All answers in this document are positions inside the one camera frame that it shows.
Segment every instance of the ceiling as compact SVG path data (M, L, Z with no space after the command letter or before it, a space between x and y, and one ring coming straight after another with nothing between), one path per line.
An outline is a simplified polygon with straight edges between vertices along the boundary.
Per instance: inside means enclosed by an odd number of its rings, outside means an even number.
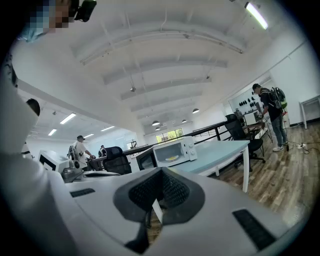
M106 133L107 131L101 132L101 130L111 126L108 123L100 122L78 113L76 113L76 116L67 121L65 124L60 124L63 119L72 113L70 110L46 102L38 97L35 97L34 95L22 91L21 89L18 89L18 94L25 102L29 99L35 99L40 105L40 116L36 125L30 131L28 137L35 139L75 141L78 135L86 136L89 134L94 134L95 136L90 136L87 138L88 140L91 140L97 135L101 136ZM52 129L57 129L57 131L52 136L48 136Z
M145 134L154 120L181 125L199 108L217 77L268 36L284 17L273 0L251 1L267 21L261 25L244 8L246 0L99 0L86 23L74 22L54 36L69 45L74 61L135 116ZM36 132L47 135L59 127L68 110L50 115L47 103ZM58 138L94 133L108 126L77 116L58 130Z

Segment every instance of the window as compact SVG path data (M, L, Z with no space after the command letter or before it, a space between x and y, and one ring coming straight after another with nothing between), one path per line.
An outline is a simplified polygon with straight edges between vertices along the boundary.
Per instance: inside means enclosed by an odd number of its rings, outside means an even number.
M171 130L165 133L161 133L156 135L156 141L158 143L161 142L166 142L168 140L172 140L175 139L177 137L181 137L182 135L184 135L184 132L182 131L182 128L176 129L176 130Z

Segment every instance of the backpack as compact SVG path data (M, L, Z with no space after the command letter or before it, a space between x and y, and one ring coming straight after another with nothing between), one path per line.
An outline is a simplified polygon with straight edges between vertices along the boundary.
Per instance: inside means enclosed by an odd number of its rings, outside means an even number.
M264 88L269 95L269 99L272 103L269 103L271 106L284 111L285 107L288 105L286 101L285 93L278 87L272 87L271 90Z

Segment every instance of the white microwave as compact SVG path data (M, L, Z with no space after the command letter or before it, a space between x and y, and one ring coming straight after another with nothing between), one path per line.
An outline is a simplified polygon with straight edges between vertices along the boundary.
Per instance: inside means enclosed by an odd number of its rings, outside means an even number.
M158 167L171 167L197 159L195 143L190 136L155 145L152 149Z

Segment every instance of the wooden floor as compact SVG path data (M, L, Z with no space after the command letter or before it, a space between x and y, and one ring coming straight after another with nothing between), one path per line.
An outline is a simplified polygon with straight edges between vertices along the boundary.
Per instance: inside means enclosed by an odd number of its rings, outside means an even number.
M253 169L249 174L248 196L279 213L285 223L292 227L304 216L307 216L313 207L319 193L320 177L320 143L307 144L309 154L298 149L296 143L320 142L320 122L308 124L305 130L302 125L287 129L289 151L273 152L277 145L267 135L263 136L264 159L266 163L252 160ZM215 174L210 178L227 182L231 186L242 190L244 173L243 165L236 169L233 165ZM150 243L157 238L161 231L161 224L152 212L151 228L148 229Z

